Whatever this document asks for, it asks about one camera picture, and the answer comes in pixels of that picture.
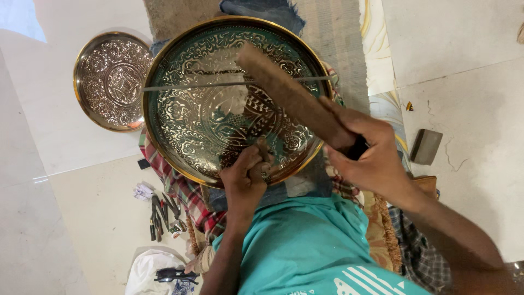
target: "plate rim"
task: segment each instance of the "plate rim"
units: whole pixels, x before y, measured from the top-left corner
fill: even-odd
[[[85,115],[88,116],[88,118],[91,119],[91,121],[93,121],[96,125],[104,128],[106,130],[113,131],[113,132],[118,132],[118,133],[134,132],[134,131],[137,131],[138,129],[141,129],[141,128],[144,127],[144,125],[145,125],[145,117],[144,117],[144,121],[142,123],[140,123],[140,125],[138,125],[137,127],[133,127],[131,129],[117,129],[117,128],[112,128],[112,127],[109,127],[109,126],[104,126],[97,119],[95,119],[95,118],[93,118],[91,116],[90,108],[84,104],[84,100],[85,99],[81,97],[81,95],[79,93],[79,90],[78,90],[77,77],[78,77],[78,71],[79,71],[79,67],[80,67],[80,61],[81,61],[81,58],[82,58],[83,54],[85,53],[85,51],[86,51],[86,49],[88,48],[89,45],[94,43],[97,39],[100,39],[100,38],[105,37],[107,35],[124,36],[124,37],[133,39],[133,40],[141,43],[146,48],[149,48],[149,45],[145,41],[143,41],[142,39],[138,38],[135,35],[132,35],[132,34],[129,34],[129,33],[123,32],[123,31],[107,31],[107,32],[104,32],[104,33],[101,33],[101,34],[98,34],[98,35],[94,36],[93,38],[91,38],[91,40],[89,40],[82,47],[82,49],[80,50],[80,52],[77,55],[76,61],[74,62],[74,67],[73,67],[73,89],[74,89],[74,95],[77,97],[78,104],[82,108],[82,111],[84,111]]]
[[[313,59],[321,66],[321,70],[322,70],[322,73],[324,74],[324,76],[328,76],[329,75],[327,69],[324,66],[324,64],[322,63],[320,58],[315,54],[313,49],[311,49],[311,47],[309,47],[299,36],[295,35],[290,30],[288,30],[288,29],[286,29],[286,28],[284,28],[284,27],[282,27],[282,26],[280,26],[280,25],[278,25],[276,23],[273,23],[273,22],[270,22],[268,20],[261,19],[261,18],[250,17],[250,16],[226,15],[226,16],[214,17],[214,18],[211,18],[211,19],[199,22],[199,23],[193,25],[192,27],[190,27],[189,29],[187,29],[186,31],[182,32],[176,38],[173,38],[172,40],[170,40],[167,44],[165,44],[164,47],[160,50],[160,52],[154,57],[151,66],[147,70],[146,78],[144,79],[144,83],[143,83],[142,87],[145,87],[146,85],[148,85],[151,82],[153,74],[154,74],[154,70],[153,69],[157,68],[157,66],[159,65],[161,59],[164,57],[166,52],[168,50],[170,50],[170,47],[174,43],[178,42],[180,39],[182,39],[183,37],[185,37],[186,35],[188,35],[189,33],[191,33],[195,29],[198,29],[200,27],[206,26],[206,25],[211,24],[211,23],[226,22],[226,21],[231,20],[231,19],[248,20],[248,21],[251,21],[251,22],[262,23],[264,25],[268,25],[270,27],[273,27],[276,30],[280,30],[284,34],[289,35],[291,38],[293,38],[295,41],[297,41],[301,46],[303,46],[304,49],[309,54],[311,54]],[[334,100],[333,91],[331,91],[331,89],[332,89],[331,82],[329,80],[324,80],[323,82],[327,83],[327,86],[328,86],[328,89],[329,89],[329,91],[328,91],[328,94],[329,94],[328,98],[330,100]],[[169,163],[169,165],[171,165],[171,167],[173,167],[173,169],[178,171],[183,176],[185,176],[185,177],[187,177],[187,178],[189,178],[189,179],[191,179],[191,180],[193,180],[193,181],[195,181],[195,182],[197,182],[197,183],[199,183],[201,185],[206,185],[206,186],[213,187],[213,188],[218,188],[218,189],[224,189],[223,183],[221,183],[221,182],[210,183],[210,182],[207,182],[207,181],[205,181],[203,179],[200,179],[200,178],[198,178],[198,177],[196,177],[194,175],[191,175],[186,170],[184,170],[183,168],[179,167],[169,157],[169,155],[165,152],[165,150],[162,148],[162,146],[158,143],[157,139],[154,136],[151,136],[151,134],[152,134],[152,126],[151,126],[150,120],[149,120],[148,102],[149,102],[149,92],[142,92],[142,98],[141,98],[140,104],[141,104],[141,107],[142,107],[142,111],[144,112],[144,124],[146,126],[147,132],[149,133],[149,141],[150,141],[150,143],[153,144],[153,146],[160,153],[160,155]],[[307,160],[305,160],[304,163],[302,163],[302,165],[300,165],[297,168],[295,168],[294,170],[292,170],[285,177],[278,179],[278,181],[270,181],[270,182],[268,182],[267,185],[270,186],[270,185],[274,185],[274,184],[283,182],[286,179],[288,179],[288,178],[292,177],[293,175],[297,174],[307,164],[309,164],[309,162],[311,162],[311,160],[313,160],[313,158],[318,154],[318,152],[322,148],[323,144],[324,144],[324,141],[320,140],[319,144],[317,145],[317,147],[315,147],[315,149],[314,149],[313,153],[311,154],[311,156]]]

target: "right hand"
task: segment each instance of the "right hand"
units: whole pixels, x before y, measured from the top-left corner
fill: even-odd
[[[271,164],[264,162],[259,152],[255,144],[245,148],[235,164],[220,173],[227,199],[226,228],[246,231],[266,191],[267,184],[262,172],[269,172]]]
[[[405,192],[412,188],[412,183],[399,160],[393,128],[387,122],[353,109],[344,109],[325,97],[321,97],[320,102],[334,114],[342,127],[349,132],[362,134],[370,145],[358,161],[348,159],[327,145],[324,151],[333,167],[346,181],[402,207],[407,201]]]

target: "engraved brass plate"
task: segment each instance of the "engraved brass plate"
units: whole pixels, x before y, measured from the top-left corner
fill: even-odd
[[[111,131],[143,127],[140,90],[152,61],[147,44],[126,33],[109,32],[89,41],[73,73],[75,93],[85,114]]]
[[[294,78],[327,75],[313,51],[291,32],[261,19],[229,16],[196,25],[168,43],[145,85],[251,80],[235,63],[244,42],[260,48]],[[331,96],[327,81],[303,85],[317,97]],[[162,156],[186,177],[213,187],[223,187],[220,170],[259,136],[267,138],[279,166],[265,175],[268,184],[296,173],[322,144],[257,85],[146,92],[143,108],[146,128]]]

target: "teal t-shirt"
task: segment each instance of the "teal t-shirt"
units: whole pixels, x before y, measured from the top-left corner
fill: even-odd
[[[242,247],[239,294],[429,294],[378,266],[353,202],[295,197],[257,209]],[[222,236],[213,242],[218,250]]]

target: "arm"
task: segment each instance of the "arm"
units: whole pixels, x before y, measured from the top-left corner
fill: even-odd
[[[352,161],[331,147],[332,165],[361,189],[401,208],[449,262],[455,294],[511,294],[514,284],[493,241],[478,226],[436,200],[407,177],[397,156],[394,132],[383,121],[322,99],[339,123],[362,134],[370,148]]]
[[[261,172],[270,164],[262,161],[259,148],[252,145],[242,151],[235,164],[222,170],[227,198],[227,226],[220,248],[207,273],[201,294],[237,294],[244,236],[267,185]]]

